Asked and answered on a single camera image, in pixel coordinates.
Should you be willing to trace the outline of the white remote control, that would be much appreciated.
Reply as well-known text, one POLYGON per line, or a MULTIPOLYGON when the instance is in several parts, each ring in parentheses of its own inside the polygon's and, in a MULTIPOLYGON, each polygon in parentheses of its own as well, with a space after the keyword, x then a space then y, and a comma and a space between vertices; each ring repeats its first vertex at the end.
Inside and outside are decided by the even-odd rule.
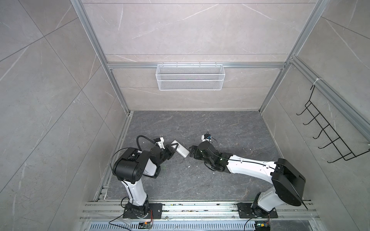
POLYGON ((178 142, 177 140, 174 140, 172 143, 179 143, 179 146, 177 149, 175 149, 175 151, 180 154, 182 157, 186 158, 188 155, 189 155, 189 150, 186 149, 183 145, 180 144, 180 142, 178 142))

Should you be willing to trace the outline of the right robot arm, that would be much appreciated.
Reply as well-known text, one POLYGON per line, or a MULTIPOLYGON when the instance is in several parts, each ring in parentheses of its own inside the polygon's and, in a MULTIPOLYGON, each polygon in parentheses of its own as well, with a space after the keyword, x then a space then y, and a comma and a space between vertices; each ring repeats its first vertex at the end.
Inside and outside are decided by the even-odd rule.
POLYGON ((201 160, 214 171, 242 174, 264 180, 273 186, 258 193, 251 205, 256 217, 268 216, 275 207, 288 204, 294 207, 304 205, 303 194, 306 179, 286 159, 258 161, 242 158, 230 153, 220 153, 209 141, 190 147, 190 157, 201 160))

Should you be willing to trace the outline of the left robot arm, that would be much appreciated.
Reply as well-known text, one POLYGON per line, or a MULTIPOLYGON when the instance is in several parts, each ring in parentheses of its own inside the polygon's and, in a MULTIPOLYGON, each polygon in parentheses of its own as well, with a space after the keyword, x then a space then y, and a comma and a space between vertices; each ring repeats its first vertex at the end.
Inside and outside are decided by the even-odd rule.
POLYGON ((148 195, 142 185, 142 177, 157 178, 161 164, 172 158, 180 144, 175 142, 161 148, 155 144, 149 151, 128 147, 119 149, 114 164, 110 164, 114 176, 125 186, 129 196, 128 208, 138 217, 144 217, 149 212, 148 195))

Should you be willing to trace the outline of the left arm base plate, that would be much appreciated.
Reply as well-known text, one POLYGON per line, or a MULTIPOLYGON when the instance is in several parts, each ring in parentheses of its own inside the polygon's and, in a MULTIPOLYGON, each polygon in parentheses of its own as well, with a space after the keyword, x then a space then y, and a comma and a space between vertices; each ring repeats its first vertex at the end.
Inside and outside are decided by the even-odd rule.
POLYGON ((143 206, 133 206, 127 204, 127 208, 124 210, 123 218, 140 218, 140 219, 160 219, 162 216, 163 204, 161 203, 149 203, 143 206))

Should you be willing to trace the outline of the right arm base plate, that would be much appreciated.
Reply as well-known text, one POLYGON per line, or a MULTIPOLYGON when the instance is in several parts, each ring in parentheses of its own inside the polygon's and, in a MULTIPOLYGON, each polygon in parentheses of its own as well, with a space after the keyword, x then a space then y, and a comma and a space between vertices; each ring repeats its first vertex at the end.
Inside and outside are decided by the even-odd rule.
POLYGON ((278 218, 275 209, 266 212, 259 207, 254 207, 252 203, 237 203, 236 206, 240 218, 278 218))

